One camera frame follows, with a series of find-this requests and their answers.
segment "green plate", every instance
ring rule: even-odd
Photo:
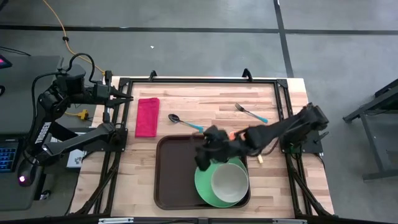
[[[246,167],[244,166],[244,164],[238,157],[229,159],[228,163],[238,165],[246,173],[248,173],[248,170],[246,169]],[[201,171],[197,167],[197,169],[195,171],[195,187],[197,188],[197,192],[200,195],[200,197],[209,205],[212,205],[217,208],[228,208],[228,207],[235,205],[238,202],[228,203],[228,202],[224,202],[224,201],[220,200],[214,194],[214,191],[211,188],[211,177],[213,176],[213,174],[217,170],[217,168],[222,164],[224,164],[224,163],[211,161],[211,164],[206,171]]]

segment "small yellow object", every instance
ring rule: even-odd
[[[259,161],[260,164],[262,164],[264,161],[262,160],[262,156],[258,155],[257,156],[257,160]]]
[[[70,115],[70,116],[77,116],[83,121],[88,119],[88,110],[86,110],[86,109],[84,109],[82,112],[77,113],[77,114],[68,113],[68,112],[65,112],[65,114]]]
[[[86,120],[88,118],[88,110],[84,109],[82,112],[78,113],[77,116],[81,120]]]

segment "brown tray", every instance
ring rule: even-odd
[[[164,210],[215,208],[207,204],[195,188],[195,146],[203,144],[203,136],[166,136],[156,149],[156,205]],[[247,167],[246,158],[241,159]],[[231,208],[245,206],[250,199],[250,187],[240,202]]]

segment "black spoon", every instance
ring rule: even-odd
[[[187,123],[187,122],[185,122],[185,121],[182,121],[182,120],[180,120],[180,118],[179,118],[177,115],[175,115],[175,114],[169,114],[169,119],[170,119],[171,121],[173,121],[173,123],[182,122],[182,123],[184,123],[184,124],[187,124],[187,125],[189,125],[189,126],[195,128],[195,129],[199,130],[199,133],[203,133],[203,127],[197,126],[197,125],[194,125],[194,124],[190,124],[190,123]]]

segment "desk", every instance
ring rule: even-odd
[[[6,86],[6,92],[0,96],[0,138],[21,138],[29,132],[32,123],[32,82],[41,74],[57,71],[61,58],[11,56],[7,59],[13,66],[0,69],[0,84]],[[51,85],[52,78],[43,77],[36,83],[36,100]],[[23,157],[19,156],[17,168],[22,159]],[[26,210],[32,205],[42,168],[37,169],[35,181],[30,187],[21,187],[18,184],[17,168],[15,172],[0,173],[1,211]]]
[[[113,85],[117,86],[118,80],[119,77],[114,77]],[[301,78],[290,78],[287,81],[293,111],[297,113],[308,102],[304,81]],[[129,137],[126,151],[121,156],[111,214],[113,217],[294,217],[286,161],[280,150],[265,156],[263,164],[259,164],[255,157],[248,157],[251,199],[243,208],[166,211],[157,207],[154,202],[157,142],[167,135],[191,134],[196,131],[188,126],[171,123],[167,115],[175,113],[184,121],[205,127],[215,124],[228,132],[246,128],[247,125],[261,124],[259,120],[237,111],[234,104],[238,102],[247,110],[267,118],[269,123],[275,123],[279,119],[274,88],[271,85],[134,83],[132,95],[134,101],[130,104],[127,122]],[[138,99],[152,97],[160,99],[157,137],[135,138]],[[102,112],[103,107],[98,106],[94,125],[102,121]],[[264,152],[272,145],[273,143],[269,144]],[[97,187],[103,157],[103,152],[96,152],[84,160],[71,212],[81,208]],[[303,164],[309,189],[325,209],[333,213],[325,171],[319,158],[304,154]],[[302,192],[297,192],[300,207],[304,211]]]

